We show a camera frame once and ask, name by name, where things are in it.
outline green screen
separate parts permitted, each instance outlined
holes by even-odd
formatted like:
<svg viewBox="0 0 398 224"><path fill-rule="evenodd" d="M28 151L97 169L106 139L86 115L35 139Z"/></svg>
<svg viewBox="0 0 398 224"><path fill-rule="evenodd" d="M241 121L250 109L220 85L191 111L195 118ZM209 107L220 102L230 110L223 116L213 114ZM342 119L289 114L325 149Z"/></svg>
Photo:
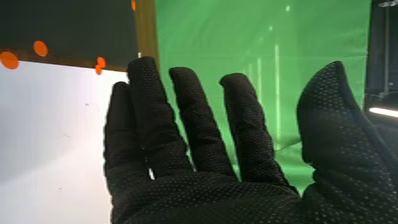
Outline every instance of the green screen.
<svg viewBox="0 0 398 224"><path fill-rule="evenodd" d="M156 0L159 69L173 108L166 70L184 66L200 78L237 172L218 80L243 72L264 108L277 161L300 191L312 168L300 155L296 101L316 71L341 60L362 102L369 6L369 0Z"/></svg>

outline textured glove fabric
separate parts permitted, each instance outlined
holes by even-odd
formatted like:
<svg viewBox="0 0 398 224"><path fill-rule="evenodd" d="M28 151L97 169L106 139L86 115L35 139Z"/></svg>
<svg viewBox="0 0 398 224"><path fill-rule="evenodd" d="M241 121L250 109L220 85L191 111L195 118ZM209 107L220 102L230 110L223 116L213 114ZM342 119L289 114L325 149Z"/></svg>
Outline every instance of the textured glove fabric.
<svg viewBox="0 0 398 224"><path fill-rule="evenodd" d="M170 69L191 163L152 58L129 63L127 78L113 85L104 125L111 223L398 223L398 159L360 113L339 62L314 75L296 108L303 161L314 167L301 197L273 160L243 74L220 80L241 180L193 71Z"/></svg>

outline finger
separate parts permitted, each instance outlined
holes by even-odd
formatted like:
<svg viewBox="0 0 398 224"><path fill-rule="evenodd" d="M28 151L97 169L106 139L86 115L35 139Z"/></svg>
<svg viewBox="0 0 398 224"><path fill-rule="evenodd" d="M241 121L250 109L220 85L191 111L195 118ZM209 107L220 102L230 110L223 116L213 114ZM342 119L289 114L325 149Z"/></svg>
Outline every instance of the finger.
<svg viewBox="0 0 398 224"><path fill-rule="evenodd" d="M220 84L223 86L241 180L289 186L273 159L271 138L250 81L243 74L230 74L221 78Z"/></svg>
<svg viewBox="0 0 398 224"><path fill-rule="evenodd" d="M157 178L193 170L150 57L142 57L129 63L127 78L140 143L149 168Z"/></svg>
<svg viewBox="0 0 398 224"><path fill-rule="evenodd" d="M149 180L138 143L133 104L127 84L113 85L104 124L104 176L110 193L120 192L124 183Z"/></svg>
<svg viewBox="0 0 398 224"><path fill-rule="evenodd" d="M188 68L170 69L177 107L197 171L234 176L200 82Z"/></svg>
<svg viewBox="0 0 398 224"><path fill-rule="evenodd" d="M303 202L325 201L351 213L364 208L380 216L387 210L396 213L398 185L390 180L396 168L387 163L398 164L398 160L353 100L341 62L316 73L303 89L296 116L303 160L312 164L316 181L305 190Z"/></svg>

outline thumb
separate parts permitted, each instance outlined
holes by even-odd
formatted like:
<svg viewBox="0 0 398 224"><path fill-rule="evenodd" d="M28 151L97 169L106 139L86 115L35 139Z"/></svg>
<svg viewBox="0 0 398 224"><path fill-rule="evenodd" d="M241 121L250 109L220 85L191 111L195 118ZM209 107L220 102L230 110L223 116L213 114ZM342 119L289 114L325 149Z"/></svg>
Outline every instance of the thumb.
<svg viewBox="0 0 398 224"><path fill-rule="evenodd" d="M396 216L394 171L387 160L394 164L398 160L353 100L341 62L326 65L309 81L296 117L301 156L314 167L303 203L323 201L348 213L364 213L367 208L378 218Z"/></svg>

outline gloved hand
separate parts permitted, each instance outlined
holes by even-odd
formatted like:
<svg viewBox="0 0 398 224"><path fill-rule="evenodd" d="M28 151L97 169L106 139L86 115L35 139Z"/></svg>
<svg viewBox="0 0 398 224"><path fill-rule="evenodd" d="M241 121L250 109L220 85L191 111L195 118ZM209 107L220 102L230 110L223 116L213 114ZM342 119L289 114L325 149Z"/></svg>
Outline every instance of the gloved hand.
<svg viewBox="0 0 398 224"><path fill-rule="evenodd" d="M314 167L301 197L273 160L245 76L220 80L241 181L193 71L170 69L193 164L152 58L129 63L127 77L129 84L113 86L104 126L111 223L398 223L398 159L360 113L339 62L317 72L298 102L303 161Z"/></svg>

